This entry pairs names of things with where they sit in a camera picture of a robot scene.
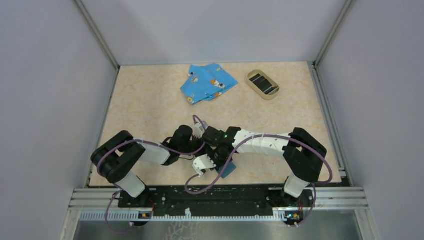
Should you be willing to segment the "beige oval card tray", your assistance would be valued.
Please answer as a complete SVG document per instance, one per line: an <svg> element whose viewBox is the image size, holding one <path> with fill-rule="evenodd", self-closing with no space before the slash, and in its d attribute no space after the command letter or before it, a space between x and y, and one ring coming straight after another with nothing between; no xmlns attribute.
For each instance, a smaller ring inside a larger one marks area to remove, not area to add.
<svg viewBox="0 0 424 240"><path fill-rule="evenodd" d="M247 84L262 99L270 101L276 98L280 86L262 70L255 69L247 74Z"/></svg>

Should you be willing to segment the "blue card holder wallet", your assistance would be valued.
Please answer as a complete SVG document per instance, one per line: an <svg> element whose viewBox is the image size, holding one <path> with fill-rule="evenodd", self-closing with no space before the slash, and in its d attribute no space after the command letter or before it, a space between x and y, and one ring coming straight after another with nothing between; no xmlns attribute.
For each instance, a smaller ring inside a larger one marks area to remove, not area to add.
<svg viewBox="0 0 424 240"><path fill-rule="evenodd" d="M219 167L217 170L216 170L216 172L220 175L220 177L222 178L222 179L225 179L227 176L229 176L235 169L236 169L237 167L236 167L236 165L232 162L232 161L230 161L229 163L228 163L228 165L226 166L226 168L225 168L225 166L224 165L222 165L221 167Z"/></svg>

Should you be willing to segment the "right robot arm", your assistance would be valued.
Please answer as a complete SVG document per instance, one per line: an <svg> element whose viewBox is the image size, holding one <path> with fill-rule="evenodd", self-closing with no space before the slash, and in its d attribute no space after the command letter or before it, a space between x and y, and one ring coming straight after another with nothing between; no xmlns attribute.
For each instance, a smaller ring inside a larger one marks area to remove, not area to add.
<svg viewBox="0 0 424 240"><path fill-rule="evenodd" d="M287 134L266 134L234 126L226 131L209 126L201 139L207 146L206 152L193 163L200 176L210 169L226 178L236 169L232 163L235 154L260 154L285 160L291 174L284 183L281 199L287 206L295 206L304 189L318 183L323 166L328 165L327 149L299 127Z"/></svg>

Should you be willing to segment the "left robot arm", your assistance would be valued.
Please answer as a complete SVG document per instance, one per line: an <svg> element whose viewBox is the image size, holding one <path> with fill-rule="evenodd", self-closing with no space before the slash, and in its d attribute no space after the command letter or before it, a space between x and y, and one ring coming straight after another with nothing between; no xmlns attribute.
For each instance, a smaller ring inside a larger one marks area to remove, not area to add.
<svg viewBox="0 0 424 240"><path fill-rule="evenodd" d="M201 140L208 125L196 123L194 127L181 125L162 143L135 139L127 130L122 130L98 149L91 157L97 173L109 183L130 196L138 207L149 203L150 193L144 182L132 172L139 161L170 166L181 156L199 156L205 153L205 143Z"/></svg>

